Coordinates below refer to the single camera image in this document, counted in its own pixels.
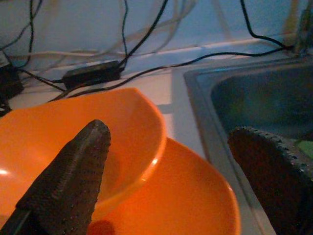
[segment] sink basin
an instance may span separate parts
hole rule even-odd
[[[189,71],[190,101],[209,161],[224,175],[240,204],[242,234],[276,234],[227,144],[230,131],[252,126],[286,138],[312,140],[313,60],[260,62]]]
[[[212,90],[224,130],[237,126],[302,138],[313,131],[313,67],[273,67],[223,79]]]

